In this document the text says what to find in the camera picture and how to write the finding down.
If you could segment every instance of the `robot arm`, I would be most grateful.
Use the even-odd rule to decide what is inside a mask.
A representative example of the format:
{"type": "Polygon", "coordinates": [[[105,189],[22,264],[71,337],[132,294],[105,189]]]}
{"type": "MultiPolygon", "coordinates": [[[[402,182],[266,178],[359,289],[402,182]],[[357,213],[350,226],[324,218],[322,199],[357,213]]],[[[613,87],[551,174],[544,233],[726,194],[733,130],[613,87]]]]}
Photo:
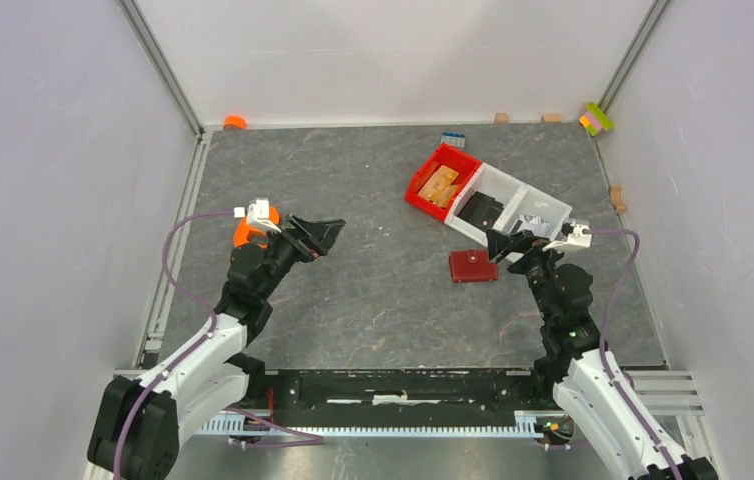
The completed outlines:
{"type": "MultiPolygon", "coordinates": [[[[248,220],[252,216],[267,215],[251,208],[248,220]]],[[[117,377],[107,385],[89,443],[90,462],[112,470],[132,405],[151,385],[155,386],[130,420],[120,452],[121,476],[127,480],[165,478],[180,446],[211,417],[245,396],[250,375],[265,366],[241,351],[265,327],[272,311],[268,298],[295,263],[327,255],[345,225],[343,220],[308,222],[293,216],[287,223],[282,229],[273,224],[265,229],[265,248],[248,243],[233,249],[227,282],[215,307],[215,330],[209,330],[210,318],[144,375],[135,380],[117,377]],[[176,366],[167,371],[168,365],[176,366]]]]}
{"type": "Polygon", "coordinates": [[[717,479],[707,459],[690,459],[660,427],[624,377],[615,355],[599,347],[600,332],[589,315],[592,276],[576,265],[556,264],[563,252],[588,247],[591,235],[585,225],[566,224],[563,236],[551,242],[526,231],[511,236],[487,232],[490,259],[523,254],[507,270],[527,278],[544,322],[540,333],[545,356],[533,364],[536,389],[581,428],[613,478],[674,478],[671,459],[683,479],[717,479]]]}

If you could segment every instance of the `green lego brick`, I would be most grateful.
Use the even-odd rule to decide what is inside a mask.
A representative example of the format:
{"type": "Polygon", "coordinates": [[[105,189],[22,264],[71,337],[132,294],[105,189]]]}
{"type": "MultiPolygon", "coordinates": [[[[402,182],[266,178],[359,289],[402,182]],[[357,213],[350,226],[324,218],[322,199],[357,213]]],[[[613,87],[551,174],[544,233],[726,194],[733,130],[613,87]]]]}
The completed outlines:
{"type": "Polygon", "coordinates": [[[598,108],[598,106],[595,105],[593,102],[589,102],[586,104],[586,110],[592,112],[592,114],[595,115],[595,118],[597,118],[598,121],[601,122],[601,126],[604,127],[604,130],[612,130],[615,127],[615,124],[613,123],[612,120],[610,120],[610,117],[606,116],[604,112],[602,112],[601,109],[598,108]]]}

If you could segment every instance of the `red container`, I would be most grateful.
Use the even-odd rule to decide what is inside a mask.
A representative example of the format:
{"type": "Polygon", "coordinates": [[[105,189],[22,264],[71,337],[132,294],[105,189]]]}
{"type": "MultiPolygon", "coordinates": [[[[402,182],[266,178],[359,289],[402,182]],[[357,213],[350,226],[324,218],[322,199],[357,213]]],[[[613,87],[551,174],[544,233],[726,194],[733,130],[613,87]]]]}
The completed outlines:
{"type": "Polygon", "coordinates": [[[451,252],[448,266],[454,283],[494,282],[498,279],[498,266],[489,261],[488,250],[463,250],[451,252]]]}
{"type": "Polygon", "coordinates": [[[424,165],[415,172],[415,175],[412,176],[412,181],[409,182],[409,188],[406,189],[404,200],[414,207],[424,210],[436,220],[444,222],[445,218],[448,216],[448,210],[451,209],[451,205],[456,201],[456,195],[465,188],[465,184],[468,183],[474,172],[480,168],[480,165],[480,160],[477,160],[462,150],[457,150],[456,148],[443,143],[439,145],[436,151],[433,152],[433,155],[431,155],[424,165]],[[453,184],[460,185],[456,194],[451,197],[448,205],[444,208],[439,207],[434,203],[430,203],[426,199],[418,196],[421,187],[423,187],[427,180],[430,179],[430,176],[433,175],[436,169],[442,165],[446,165],[448,168],[459,173],[453,184]]]}

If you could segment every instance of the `gray marble surface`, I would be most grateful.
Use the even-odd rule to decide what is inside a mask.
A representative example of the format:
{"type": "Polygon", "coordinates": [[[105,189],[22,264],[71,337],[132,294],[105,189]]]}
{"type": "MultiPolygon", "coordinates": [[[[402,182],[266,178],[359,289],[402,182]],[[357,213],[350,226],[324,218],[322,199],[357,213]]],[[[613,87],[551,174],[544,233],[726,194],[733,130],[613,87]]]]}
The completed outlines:
{"type": "MultiPolygon", "coordinates": [[[[573,217],[619,226],[596,150],[577,124],[217,132],[195,212],[268,197],[282,213],[348,223],[329,256],[285,278],[247,353],[269,368],[528,367],[543,355],[524,278],[502,266],[497,282],[452,283],[448,253],[479,247],[403,200],[445,130],[466,134],[471,155],[572,205],[573,217]]],[[[179,280],[213,303],[234,229],[233,220],[199,220],[186,245],[179,280]]],[[[624,238],[596,237],[567,257],[595,277],[596,320],[628,255],[624,238]]],[[[163,354],[204,321],[200,308],[176,298],[163,354]]],[[[635,277],[616,305],[610,341],[623,365],[663,361],[635,277]]]]}

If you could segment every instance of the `small red case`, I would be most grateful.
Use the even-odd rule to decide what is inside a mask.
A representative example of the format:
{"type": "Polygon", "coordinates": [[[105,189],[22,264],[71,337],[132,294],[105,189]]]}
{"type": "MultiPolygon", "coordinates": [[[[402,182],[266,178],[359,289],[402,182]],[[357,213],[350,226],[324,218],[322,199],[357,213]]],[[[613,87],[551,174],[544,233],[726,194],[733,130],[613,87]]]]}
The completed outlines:
{"type": "Polygon", "coordinates": [[[486,250],[463,250],[451,252],[448,265],[451,267],[451,280],[463,282],[493,282],[498,279],[498,266],[489,262],[486,250]]]}

